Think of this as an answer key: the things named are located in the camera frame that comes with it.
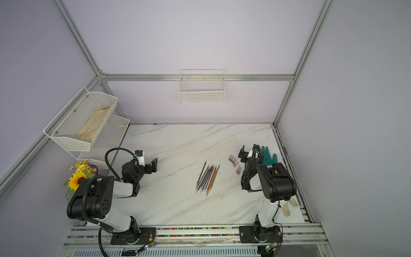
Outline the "yellow pencil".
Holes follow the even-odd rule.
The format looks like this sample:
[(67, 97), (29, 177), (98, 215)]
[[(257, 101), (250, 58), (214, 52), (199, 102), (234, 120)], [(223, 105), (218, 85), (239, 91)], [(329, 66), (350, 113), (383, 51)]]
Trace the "yellow pencil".
[(208, 184), (208, 186), (207, 186), (206, 196), (208, 196), (208, 194), (209, 194), (209, 192), (210, 192), (210, 190), (211, 190), (211, 187), (212, 187), (212, 184), (213, 184), (213, 182), (214, 182), (216, 173), (217, 173), (217, 167), (215, 167), (215, 169), (214, 169), (214, 171), (213, 171), (213, 173), (212, 173), (212, 175), (211, 175), (211, 177), (210, 177), (210, 181), (209, 181), (209, 184)]

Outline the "black pencil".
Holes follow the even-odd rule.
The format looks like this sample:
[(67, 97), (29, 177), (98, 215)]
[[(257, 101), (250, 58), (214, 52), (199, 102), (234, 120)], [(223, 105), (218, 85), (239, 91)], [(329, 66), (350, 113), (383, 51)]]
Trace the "black pencil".
[(198, 189), (197, 190), (199, 190), (201, 187), (202, 187), (202, 184), (203, 184), (203, 182), (205, 181), (205, 179), (206, 179), (206, 177), (207, 177), (207, 175), (208, 175), (208, 173), (209, 173), (209, 171), (211, 170), (211, 166), (208, 166), (207, 167), (207, 170), (206, 170), (206, 172), (204, 173), (204, 175), (203, 175), (203, 177), (201, 178), (201, 180), (200, 180), (200, 184), (199, 184), (199, 186), (198, 186)]

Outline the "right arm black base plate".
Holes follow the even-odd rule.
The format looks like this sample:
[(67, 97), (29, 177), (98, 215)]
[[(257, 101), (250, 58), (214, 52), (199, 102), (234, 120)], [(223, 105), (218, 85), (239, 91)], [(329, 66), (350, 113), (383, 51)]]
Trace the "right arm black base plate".
[(270, 228), (240, 226), (239, 227), (241, 243), (282, 243), (283, 236), (279, 226)]

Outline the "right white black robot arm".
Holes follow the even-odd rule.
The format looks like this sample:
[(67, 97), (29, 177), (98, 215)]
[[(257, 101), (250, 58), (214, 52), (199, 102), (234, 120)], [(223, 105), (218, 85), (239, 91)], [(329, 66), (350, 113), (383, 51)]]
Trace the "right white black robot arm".
[(262, 192), (265, 197), (253, 224), (239, 227), (240, 242), (279, 245), (283, 242), (283, 227), (277, 221), (278, 216), (296, 195), (296, 183), (283, 164), (265, 164), (265, 154), (259, 145), (253, 145), (248, 152), (242, 148), (238, 158), (245, 164), (240, 180), (241, 189), (249, 193)]

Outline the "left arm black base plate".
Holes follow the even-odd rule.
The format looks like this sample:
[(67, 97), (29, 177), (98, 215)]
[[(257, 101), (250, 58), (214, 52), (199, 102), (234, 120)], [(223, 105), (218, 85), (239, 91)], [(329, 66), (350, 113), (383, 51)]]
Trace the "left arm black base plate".
[(137, 232), (113, 233), (111, 245), (148, 245), (156, 237), (157, 229), (155, 227), (139, 227)]

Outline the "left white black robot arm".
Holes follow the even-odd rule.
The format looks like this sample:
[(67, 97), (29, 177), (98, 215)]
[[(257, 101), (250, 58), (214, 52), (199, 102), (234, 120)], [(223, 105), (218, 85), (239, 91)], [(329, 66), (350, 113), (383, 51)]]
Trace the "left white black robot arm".
[(68, 201), (67, 216), (70, 219), (96, 224), (115, 238), (132, 241), (142, 232), (133, 216), (123, 214), (112, 206), (113, 199), (134, 198), (140, 191), (140, 181), (145, 174), (157, 171), (158, 159), (140, 165), (143, 157), (137, 157), (122, 166), (122, 179), (115, 176), (99, 176), (78, 169), (67, 182), (72, 197)]

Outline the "thin dark pencil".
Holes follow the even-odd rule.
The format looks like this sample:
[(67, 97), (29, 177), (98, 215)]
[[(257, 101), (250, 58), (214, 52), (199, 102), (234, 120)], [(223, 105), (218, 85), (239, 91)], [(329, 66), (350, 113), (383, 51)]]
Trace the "thin dark pencil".
[(200, 172), (200, 175), (199, 175), (198, 180), (197, 180), (197, 183), (196, 183), (196, 187), (197, 187), (197, 186), (199, 185), (199, 183), (200, 183), (200, 179), (202, 178), (202, 175), (203, 175), (204, 169), (205, 169), (205, 167), (206, 167), (206, 164), (207, 164), (207, 161), (204, 162), (203, 168), (202, 168), (202, 170), (201, 170), (201, 172)]

